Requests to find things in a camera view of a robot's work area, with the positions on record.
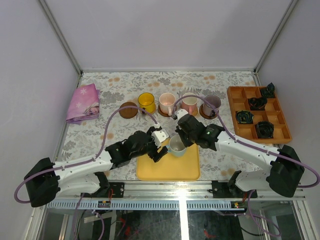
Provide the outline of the white mug blue handle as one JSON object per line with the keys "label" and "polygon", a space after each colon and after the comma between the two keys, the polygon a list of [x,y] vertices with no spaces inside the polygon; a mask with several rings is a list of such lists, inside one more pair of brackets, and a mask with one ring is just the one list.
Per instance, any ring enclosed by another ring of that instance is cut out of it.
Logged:
{"label": "white mug blue handle", "polygon": [[171,137],[166,147],[168,152],[177,158],[182,157],[187,150],[179,135]]}

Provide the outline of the white mug pink handle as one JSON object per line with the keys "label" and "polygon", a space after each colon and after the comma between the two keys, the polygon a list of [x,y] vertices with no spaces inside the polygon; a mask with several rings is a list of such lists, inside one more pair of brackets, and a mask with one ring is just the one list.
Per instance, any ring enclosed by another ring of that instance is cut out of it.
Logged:
{"label": "white mug pink handle", "polygon": [[192,92],[186,92],[183,97],[185,97],[184,99],[182,99],[182,105],[196,105],[198,104],[198,98],[195,97],[195,94]]}

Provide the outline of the purple glass cup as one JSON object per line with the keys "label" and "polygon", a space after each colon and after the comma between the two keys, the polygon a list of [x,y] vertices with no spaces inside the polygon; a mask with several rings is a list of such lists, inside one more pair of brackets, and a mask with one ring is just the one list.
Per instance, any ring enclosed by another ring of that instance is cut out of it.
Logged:
{"label": "purple glass cup", "polygon": [[202,104],[202,112],[208,118],[215,118],[221,106],[221,99],[216,95],[208,95]]}

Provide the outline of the pink ceramic mug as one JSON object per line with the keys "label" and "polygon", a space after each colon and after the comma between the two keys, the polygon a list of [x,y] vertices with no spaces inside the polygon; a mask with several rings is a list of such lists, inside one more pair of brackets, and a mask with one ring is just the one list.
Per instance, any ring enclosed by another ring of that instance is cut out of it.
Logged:
{"label": "pink ceramic mug", "polygon": [[163,93],[159,97],[160,110],[164,114],[167,114],[168,116],[172,116],[175,102],[176,102],[176,97],[172,93]]}

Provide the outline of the yellow glass cup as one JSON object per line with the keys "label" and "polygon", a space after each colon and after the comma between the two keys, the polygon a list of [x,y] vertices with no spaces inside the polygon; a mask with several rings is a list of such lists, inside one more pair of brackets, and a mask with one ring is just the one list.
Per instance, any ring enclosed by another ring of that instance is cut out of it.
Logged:
{"label": "yellow glass cup", "polygon": [[148,106],[151,104],[155,104],[155,97],[149,92],[144,92],[139,95],[138,104],[139,104],[139,106],[140,105]]}

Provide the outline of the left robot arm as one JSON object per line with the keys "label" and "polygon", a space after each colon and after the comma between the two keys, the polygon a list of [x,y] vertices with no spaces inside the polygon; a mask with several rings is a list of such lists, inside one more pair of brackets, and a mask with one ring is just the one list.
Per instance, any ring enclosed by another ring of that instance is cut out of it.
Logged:
{"label": "left robot arm", "polygon": [[169,138],[161,127],[147,132],[136,131],[123,141],[107,146],[99,156],[88,156],[64,163],[43,158],[24,177],[33,208],[44,206],[56,197],[84,194],[86,197],[106,197],[110,190],[106,171],[124,167],[132,159],[148,156],[157,163],[168,150],[162,143]]}

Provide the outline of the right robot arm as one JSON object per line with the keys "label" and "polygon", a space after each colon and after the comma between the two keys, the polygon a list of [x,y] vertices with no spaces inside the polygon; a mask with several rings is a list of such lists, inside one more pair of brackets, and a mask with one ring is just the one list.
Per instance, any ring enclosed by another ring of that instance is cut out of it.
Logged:
{"label": "right robot arm", "polygon": [[203,149],[234,155],[260,167],[257,171],[234,172],[227,189],[236,198],[251,190],[272,190],[291,198],[305,171],[292,147],[267,147],[237,135],[228,135],[223,127],[216,124],[205,126],[190,114],[177,117],[175,131],[186,147],[196,144]]}

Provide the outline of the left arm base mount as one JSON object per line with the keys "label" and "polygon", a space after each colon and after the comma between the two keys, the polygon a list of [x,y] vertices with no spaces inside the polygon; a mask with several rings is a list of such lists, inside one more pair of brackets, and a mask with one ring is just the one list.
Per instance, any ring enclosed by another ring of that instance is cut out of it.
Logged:
{"label": "left arm base mount", "polygon": [[81,191],[85,198],[123,198],[125,191],[124,182],[109,182],[104,172],[95,172],[88,175],[90,180],[86,182],[93,184],[93,190]]}

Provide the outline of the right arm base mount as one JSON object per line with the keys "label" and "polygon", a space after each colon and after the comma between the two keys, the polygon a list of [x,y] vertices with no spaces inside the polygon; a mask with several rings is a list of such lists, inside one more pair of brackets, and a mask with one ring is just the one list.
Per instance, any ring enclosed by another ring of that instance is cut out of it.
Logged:
{"label": "right arm base mount", "polygon": [[211,181],[211,189],[214,199],[237,199],[247,198],[250,192],[256,191],[258,181],[260,179],[257,172],[246,172],[237,170],[233,173],[228,182],[226,181]]}

